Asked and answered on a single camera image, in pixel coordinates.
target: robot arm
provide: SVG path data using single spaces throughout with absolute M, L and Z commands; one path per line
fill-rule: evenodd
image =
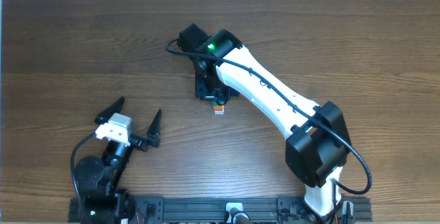
M 305 203 L 323 221 L 328 220 L 333 201 L 338 202 L 341 198 L 338 189 L 333 190 L 331 180 L 339 179 L 349 151 L 324 130 L 314 127 L 307 117 L 292 111 L 265 82 L 270 82 L 300 110 L 320 120 L 351 144 L 341 110 L 332 102 L 320 107 L 291 90 L 264 69 L 242 42 L 226 30 L 208 36 L 192 24 L 180 33 L 177 44 L 194 64 L 197 97 L 225 104 L 241 93 L 277 126 L 286 139 L 286 163 L 306 185 Z M 167 50 L 178 54 L 168 47 Z M 238 63 L 257 72 L 266 81 L 236 65 L 197 55 Z

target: wooden surface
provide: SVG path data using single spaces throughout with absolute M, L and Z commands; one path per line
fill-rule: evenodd
M 194 96 L 165 43 L 192 22 L 233 32 L 298 93 L 344 112 L 373 172 L 376 221 L 440 221 L 440 0 L 4 0 L 3 221 L 66 221 L 70 153 L 119 96 L 134 131 L 162 108 L 162 143 L 136 152 L 131 193 L 302 195 L 277 128 L 243 97 L 225 115 Z M 78 158 L 100 155 L 90 141 Z M 365 184 L 353 156 L 342 182 Z

